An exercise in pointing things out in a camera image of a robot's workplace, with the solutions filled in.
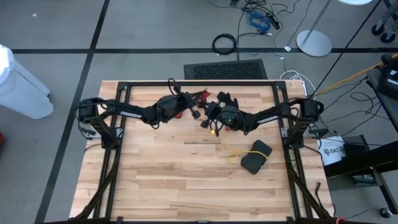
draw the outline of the wooden tabletop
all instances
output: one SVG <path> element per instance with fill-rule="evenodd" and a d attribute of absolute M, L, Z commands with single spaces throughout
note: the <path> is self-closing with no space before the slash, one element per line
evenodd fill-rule
<path fill-rule="evenodd" d="M 114 98 L 117 84 L 118 81 L 103 81 L 99 97 Z M 286 84 L 290 98 L 304 96 L 301 81 L 286 80 Z M 206 86 L 182 88 L 193 92 Z M 219 91 L 230 92 L 238 99 L 239 109 L 250 113 L 274 106 L 272 88 L 268 86 L 209 86 L 207 90 L 212 93 L 210 101 L 216 101 Z M 169 94 L 167 86 L 134 86 L 130 103 L 149 106 Z M 126 120 L 112 219 L 122 216 L 125 220 L 286 221 L 287 216 L 294 216 L 278 122 L 263 124 L 247 136 L 241 131 L 222 130 L 218 138 L 211 135 L 210 129 L 200 127 L 203 119 L 204 115 L 195 121 L 186 111 L 181 119 L 161 123 L 157 130 L 138 119 Z M 250 150 L 258 139 L 273 152 L 256 175 L 239 165 L 246 153 L 235 161 L 233 157 L 227 160 L 229 149 Z M 96 143 L 99 140 L 88 141 L 88 146 Z M 317 148 L 312 139 L 305 143 Z M 333 214 L 320 156 L 306 148 L 300 152 L 309 191 L 314 194 L 317 182 L 321 182 L 320 200 Z M 100 146 L 85 153 L 71 217 L 79 214 L 96 192 L 103 157 Z M 298 188 L 297 192 L 305 216 Z M 105 203 L 103 200 L 101 217 Z"/>

